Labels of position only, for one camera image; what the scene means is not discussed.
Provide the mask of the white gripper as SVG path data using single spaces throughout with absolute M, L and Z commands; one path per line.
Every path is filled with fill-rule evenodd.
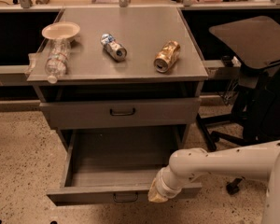
M 180 192 L 181 179 L 170 167 L 163 167 L 153 180 L 147 197 L 151 203 L 165 203 Z

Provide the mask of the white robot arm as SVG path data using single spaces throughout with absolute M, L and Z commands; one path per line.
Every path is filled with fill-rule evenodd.
M 201 175 L 229 175 L 266 180 L 268 187 L 261 224 L 280 224 L 280 140 L 215 152 L 179 149 L 153 179 L 148 199 L 164 203 Z

